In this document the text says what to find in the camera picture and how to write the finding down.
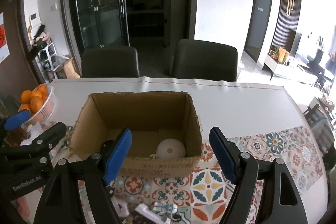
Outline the blue white figurine keychain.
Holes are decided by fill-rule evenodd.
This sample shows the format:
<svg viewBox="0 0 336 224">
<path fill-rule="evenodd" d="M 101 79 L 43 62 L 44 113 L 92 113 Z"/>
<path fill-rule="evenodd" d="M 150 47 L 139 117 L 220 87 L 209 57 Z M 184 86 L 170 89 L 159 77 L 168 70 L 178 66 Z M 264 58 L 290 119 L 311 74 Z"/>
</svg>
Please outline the blue white figurine keychain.
<svg viewBox="0 0 336 224">
<path fill-rule="evenodd" d="M 182 219 L 178 212 L 178 206 L 174 203 L 155 202 L 153 211 L 160 216 L 169 218 L 173 222 L 179 222 Z"/>
</svg>

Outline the black glass door cabinet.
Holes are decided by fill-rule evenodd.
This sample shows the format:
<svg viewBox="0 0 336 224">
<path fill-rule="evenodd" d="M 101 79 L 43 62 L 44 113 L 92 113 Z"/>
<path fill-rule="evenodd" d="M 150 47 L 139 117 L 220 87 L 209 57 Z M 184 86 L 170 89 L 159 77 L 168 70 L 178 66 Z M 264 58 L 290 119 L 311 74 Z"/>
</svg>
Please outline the black glass door cabinet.
<svg viewBox="0 0 336 224">
<path fill-rule="evenodd" d="M 177 44 L 195 33 L 197 0 L 62 0 L 75 64 L 91 48 L 135 47 L 143 67 L 169 75 Z"/>
</svg>

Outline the right black dining chair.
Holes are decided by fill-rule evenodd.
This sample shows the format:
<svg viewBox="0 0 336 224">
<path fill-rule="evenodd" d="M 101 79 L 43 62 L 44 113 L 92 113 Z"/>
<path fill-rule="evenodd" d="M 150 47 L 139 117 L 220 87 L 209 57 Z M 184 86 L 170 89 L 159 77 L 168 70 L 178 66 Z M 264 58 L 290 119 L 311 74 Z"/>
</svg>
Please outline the right black dining chair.
<svg viewBox="0 0 336 224">
<path fill-rule="evenodd" d="M 171 77 L 235 82 L 238 52 L 235 47 L 202 40 L 178 42 Z"/>
</svg>

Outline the white shoe shelf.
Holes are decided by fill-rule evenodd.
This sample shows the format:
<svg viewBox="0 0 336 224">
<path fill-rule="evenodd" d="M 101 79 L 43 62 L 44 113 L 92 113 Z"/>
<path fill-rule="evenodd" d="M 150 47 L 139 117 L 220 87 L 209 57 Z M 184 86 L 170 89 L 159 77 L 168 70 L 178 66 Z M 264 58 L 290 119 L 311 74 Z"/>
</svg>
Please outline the white shoe shelf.
<svg viewBox="0 0 336 224">
<path fill-rule="evenodd" d="M 56 69 L 58 68 L 55 65 L 55 56 L 57 51 L 54 45 L 53 40 L 50 35 L 45 32 L 46 26 L 40 24 L 32 37 L 31 42 L 32 48 L 36 53 L 36 59 L 38 65 L 41 69 L 41 73 L 47 83 L 51 83 L 53 80 L 57 79 Z"/>
</svg>

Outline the black dining chair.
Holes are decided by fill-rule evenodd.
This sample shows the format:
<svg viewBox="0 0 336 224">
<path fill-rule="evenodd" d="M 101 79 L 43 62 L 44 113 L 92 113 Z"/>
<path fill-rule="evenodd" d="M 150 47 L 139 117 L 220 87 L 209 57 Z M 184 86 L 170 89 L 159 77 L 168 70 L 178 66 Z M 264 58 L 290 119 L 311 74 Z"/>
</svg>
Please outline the black dining chair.
<svg viewBox="0 0 336 224">
<path fill-rule="evenodd" d="M 238 52 L 235 47 L 202 40 L 178 42 L 171 77 L 235 82 Z"/>
<path fill-rule="evenodd" d="M 133 47 L 91 48 L 81 56 L 82 78 L 138 78 L 138 52 Z"/>
</svg>

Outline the colourful patterned table runner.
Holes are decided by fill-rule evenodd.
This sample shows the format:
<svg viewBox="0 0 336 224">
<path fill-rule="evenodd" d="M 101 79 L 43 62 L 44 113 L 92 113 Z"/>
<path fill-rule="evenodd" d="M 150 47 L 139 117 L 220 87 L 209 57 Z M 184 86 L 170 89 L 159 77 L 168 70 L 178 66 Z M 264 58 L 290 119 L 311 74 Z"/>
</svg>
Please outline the colourful patterned table runner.
<svg viewBox="0 0 336 224">
<path fill-rule="evenodd" d="M 328 203 L 326 171 L 321 153 L 306 122 L 277 127 L 258 135 L 242 133 L 231 137 L 240 151 L 257 159 L 283 159 L 298 188 L 307 221 L 317 223 Z M 139 178 L 120 176 L 112 182 L 112 192 L 134 209 L 137 204 L 174 203 L 183 223 L 219 223 L 234 192 L 234 185 L 224 176 L 205 138 L 202 156 L 186 177 Z"/>
</svg>

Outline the white basket of oranges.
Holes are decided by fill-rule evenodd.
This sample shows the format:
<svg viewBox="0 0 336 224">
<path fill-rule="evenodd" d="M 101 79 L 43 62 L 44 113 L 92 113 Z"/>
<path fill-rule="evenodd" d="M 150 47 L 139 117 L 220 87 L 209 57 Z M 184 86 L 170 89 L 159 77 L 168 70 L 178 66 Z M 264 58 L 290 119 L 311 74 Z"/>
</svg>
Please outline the white basket of oranges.
<svg viewBox="0 0 336 224">
<path fill-rule="evenodd" d="M 27 110 L 29 119 L 23 127 L 45 123 L 56 109 L 54 87 L 50 84 L 40 84 L 34 90 L 25 90 L 20 95 L 19 111 Z"/>
</svg>

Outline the white power strip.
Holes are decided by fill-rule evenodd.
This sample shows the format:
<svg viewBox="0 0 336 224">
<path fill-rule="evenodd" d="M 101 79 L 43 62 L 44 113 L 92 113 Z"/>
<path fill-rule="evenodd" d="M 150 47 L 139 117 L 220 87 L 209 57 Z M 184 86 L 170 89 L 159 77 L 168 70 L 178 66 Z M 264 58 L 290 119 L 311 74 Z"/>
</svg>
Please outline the white power strip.
<svg viewBox="0 0 336 224">
<path fill-rule="evenodd" d="M 160 216 L 158 214 L 155 214 L 153 211 L 149 209 L 149 207 L 141 203 L 136 208 L 135 211 L 145 217 L 146 219 L 156 223 L 156 224 L 171 224 L 172 220 L 168 217 Z"/>
</svg>

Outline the silver computer mouse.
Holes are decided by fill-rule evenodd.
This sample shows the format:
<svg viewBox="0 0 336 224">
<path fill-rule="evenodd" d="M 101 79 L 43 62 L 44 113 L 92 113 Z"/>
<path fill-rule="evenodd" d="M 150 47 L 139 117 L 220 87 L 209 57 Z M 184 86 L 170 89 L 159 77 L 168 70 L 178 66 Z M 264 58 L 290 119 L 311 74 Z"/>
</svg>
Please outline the silver computer mouse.
<svg viewBox="0 0 336 224">
<path fill-rule="evenodd" d="M 121 197 L 113 196 L 111 197 L 112 204 L 117 215 L 124 219 L 130 216 L 130 209 L 128 203 Z"/>
</svg>

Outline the left black dining chair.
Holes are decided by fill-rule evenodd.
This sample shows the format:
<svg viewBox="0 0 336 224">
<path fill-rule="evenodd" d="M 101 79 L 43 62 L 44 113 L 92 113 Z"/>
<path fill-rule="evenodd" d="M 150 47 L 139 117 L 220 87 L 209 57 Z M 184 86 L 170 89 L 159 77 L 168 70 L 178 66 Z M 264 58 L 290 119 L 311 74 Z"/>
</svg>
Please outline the left black dining chair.
<svg viewBox="0 0 336 224">
<path fill-rule="evenodd" d="M 138 52 L 133 47 L 91 48 L 81 56 L 82 78 L 138 78 Z"/>
</svg>

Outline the brown cardboard box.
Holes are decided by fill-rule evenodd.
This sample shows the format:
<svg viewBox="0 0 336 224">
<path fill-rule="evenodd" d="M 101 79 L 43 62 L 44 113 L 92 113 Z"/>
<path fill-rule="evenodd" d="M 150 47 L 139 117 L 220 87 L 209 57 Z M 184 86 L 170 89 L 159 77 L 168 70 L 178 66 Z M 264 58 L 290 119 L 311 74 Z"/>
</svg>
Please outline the brown cardboard box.
<svg viewBox="0 0 336 224">
<path fill-rule="evenodd" d="M 142 178 L 187 177 L 202 156 L 202 136 L 193 99 L 187 92 L 92 93 L 76 121 L 70 148 L 81 159 L 98 152 L 128 128 L 132 143 L 120 175 Z M 177 159 L 154 159 L 159 144 L 180 141 Z"/>
</svg>

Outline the round pink night light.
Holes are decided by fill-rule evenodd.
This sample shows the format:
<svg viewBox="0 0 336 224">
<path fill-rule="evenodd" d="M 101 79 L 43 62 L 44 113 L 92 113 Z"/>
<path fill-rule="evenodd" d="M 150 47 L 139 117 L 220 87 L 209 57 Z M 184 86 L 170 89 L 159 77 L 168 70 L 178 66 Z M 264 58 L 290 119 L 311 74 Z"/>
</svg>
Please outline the round pink night light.
<svg viewBox="0 0 336 224">
<path fill-rule="evenodd" d="M 184 144 L 177 139 L 165 139 L 159 143 L 152 159 L 174 160 L 186 157 Z"/>
</svg>

